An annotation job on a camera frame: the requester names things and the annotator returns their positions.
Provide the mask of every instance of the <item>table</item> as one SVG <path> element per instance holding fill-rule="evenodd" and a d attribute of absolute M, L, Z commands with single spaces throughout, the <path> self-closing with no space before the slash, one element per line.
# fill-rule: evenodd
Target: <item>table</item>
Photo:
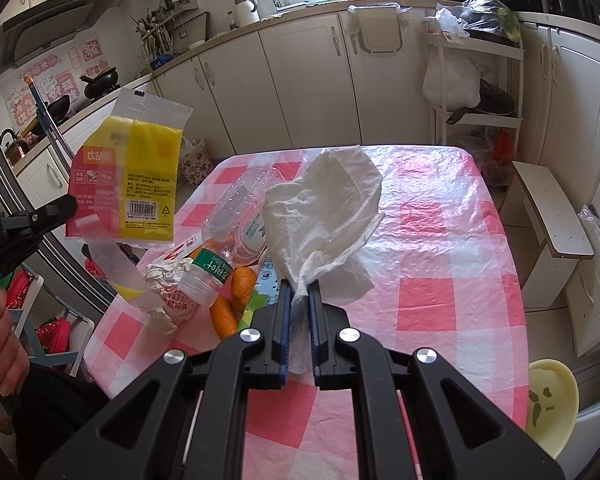
<path fill-rule="evenodd" d="M 431 346 L 524 428 L 528 352 L 522 297 L 500 218 L 471 156 L 447 146 L 371 146 L 384 177 L 385 218 L 360 257 L 375 288 L 346 307 L 352 326 L 388 348 Z M 215 168 L 175 217 L 176 241 L 199 229 L 248 167 L 293 179 L 322 150 L 233 156 Z M 148 251 L 139 266 L 157 257 Z M 169 348 L 194 353 L 218 339 L 208 311 L 173 335 L 117 297 L 84 354 L 94 380 L 115 396 Z M 250 392 L 245 479 L 357 478 L 350 394 L 320 392 L 311 374 L 280 391 Z"/>

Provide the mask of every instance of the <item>yellow plastic basin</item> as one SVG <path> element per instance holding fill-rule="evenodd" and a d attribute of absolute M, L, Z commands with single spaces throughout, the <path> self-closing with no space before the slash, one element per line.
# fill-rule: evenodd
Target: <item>yellow plastic basin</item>
<path fill-rule="evenodd" d="M 552 458 L 566 446 L 578 415 L 576 379 L 563 363 L 542 359 L 529 365 L 526 434 Z"/>

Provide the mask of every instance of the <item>silver screw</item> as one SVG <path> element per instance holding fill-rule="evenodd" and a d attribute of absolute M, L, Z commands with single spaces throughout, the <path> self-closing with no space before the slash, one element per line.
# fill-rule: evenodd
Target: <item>silver screw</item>
<path fill-rule="evenodd" d="M 353 343 L 360 339 L 360 332 L 355 328 L 343 328 L 338 335 L 340 336 L 340 339 L 347 343 Z"/>
<path fill-rule="evenodd" d="M 431 348 L 421 348 L 416 352 L 416 358 L 421 363 L 429 364 L 438 358 L 438 354 Z"/>
<path fill-rule="evenodd" d="M 260 330 L 257 328 L 245 328 L 240 332 L 240 339 L 247 343 L 253 343 L 260 339 Z"/>
<path fill-rule="evenodd" d="M 185 357 L 184 352 L 182 350 L 178 350 L 177 348 L 173 349 L 173 350 L 167 350 L 164 353 L 164 355 L 162 356 L 164 361 L 170 365 L 178 364 L 180 361 L 182 361 L 184 359 L 184 357 Z"/>

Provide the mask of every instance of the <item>human hand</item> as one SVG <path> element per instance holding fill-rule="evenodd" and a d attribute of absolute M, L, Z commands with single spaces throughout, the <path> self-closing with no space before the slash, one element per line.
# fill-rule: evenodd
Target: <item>human hand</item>
<path fill-rule="evenodd" d="M 29 358 L 11 329 L 6 301 L 7 294 L 0 287 L 0 394 L 4 397 L 19 390 L 29 373 Z"/>

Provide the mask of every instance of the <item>white kettle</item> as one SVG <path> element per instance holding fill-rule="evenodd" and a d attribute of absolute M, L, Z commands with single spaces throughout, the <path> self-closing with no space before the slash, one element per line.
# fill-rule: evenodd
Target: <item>white kettle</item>
<path fill-rule="evenodd" d="M 235 17 L 238 20 L 238 27 L 245 27 L 250 23 L 260 21 L 257 0 L 234 0 L 234 3 Z"/>

